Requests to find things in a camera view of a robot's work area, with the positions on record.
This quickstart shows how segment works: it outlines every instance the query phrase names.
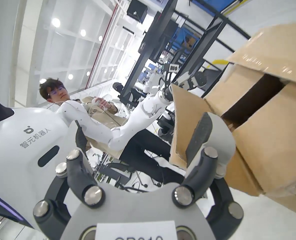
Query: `black pants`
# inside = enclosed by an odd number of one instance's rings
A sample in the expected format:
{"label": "black pants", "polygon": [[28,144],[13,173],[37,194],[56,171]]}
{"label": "black pants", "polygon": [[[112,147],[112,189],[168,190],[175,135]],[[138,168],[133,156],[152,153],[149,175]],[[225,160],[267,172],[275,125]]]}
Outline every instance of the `black pants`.
{"label": "black pants", "polygon": [[145,153],[148,150],[169,161],[170,146],[147,129],[136,133],[128,142],[119,160],[135,170],[141,171],[160,183],[183,182],[184,177],[169,168],[160,167],[158,162]]}

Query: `label sticker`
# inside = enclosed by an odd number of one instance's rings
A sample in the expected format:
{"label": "label sticker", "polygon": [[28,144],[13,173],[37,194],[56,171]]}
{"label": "label sticker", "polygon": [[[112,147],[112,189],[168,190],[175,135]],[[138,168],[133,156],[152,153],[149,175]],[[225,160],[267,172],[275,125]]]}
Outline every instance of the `label sticker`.
{"label": "label sticker", "polygon": [[99,223],[95,240],[174,240],[174,221],[144,223]]}

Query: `black box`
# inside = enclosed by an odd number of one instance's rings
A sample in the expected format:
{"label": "black box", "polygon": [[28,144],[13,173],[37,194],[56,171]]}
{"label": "black box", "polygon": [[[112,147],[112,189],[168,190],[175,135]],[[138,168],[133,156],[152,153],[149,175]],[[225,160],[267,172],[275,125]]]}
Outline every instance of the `black box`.
{"label": "black box", "polygon": [[146,18],[148,7],[138,0],[131,0],[127,15],[136,21],[143,23]]}

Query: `man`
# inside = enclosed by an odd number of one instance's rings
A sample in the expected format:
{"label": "man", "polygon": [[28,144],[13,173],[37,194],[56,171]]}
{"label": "man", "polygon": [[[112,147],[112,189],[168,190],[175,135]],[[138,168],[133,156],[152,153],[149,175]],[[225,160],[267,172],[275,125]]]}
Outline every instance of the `man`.
{"label": "man", "polygon": [[[61,103],[70,100],[70,96],[65,89],[63,83],[58,79],[49,78],[45,83],[40,84],[40,95],[51,103]],[[92,105],[92,97],[83,99],[86,103],[85,108],[93,119],[105,124],[110,129],[121,126],[125,123],[125,118],[115,116],[118,109],[114,104],[105,101],[102,98],[95,97],[98,105]],[[108,153],[115,159],[119,159],[133,167],[135,170],[146,173],[160,183],[176,182],[181,184],[184,177],[179,173],[169,168],[160,167],[158,162],[149,157],[145,150],[155,153],[156,155],[165,158],[169,161],[170,146],[163,142],[159,137],[144,129],[136,133],[128,142],[126,147],[121,151],[114,151],[110,149],[107,144],[99,143],[96,140],[88,138],[88,141],[101,151]]]}

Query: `eyeglasses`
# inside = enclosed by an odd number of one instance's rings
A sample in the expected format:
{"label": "eyeglasses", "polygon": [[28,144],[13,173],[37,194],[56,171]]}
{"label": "eyeglasses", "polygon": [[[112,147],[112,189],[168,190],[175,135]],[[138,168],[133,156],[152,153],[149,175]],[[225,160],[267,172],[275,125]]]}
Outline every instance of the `eyeglasses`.
{"label": "eyeglasses", "polygon": [[58,93],[58,91],[62,91],[63,89],[66,89],[64,86],[59,86],[57,89],[52,90],[49,94],[48,97],[50,97],[50,95],[56,95]]}

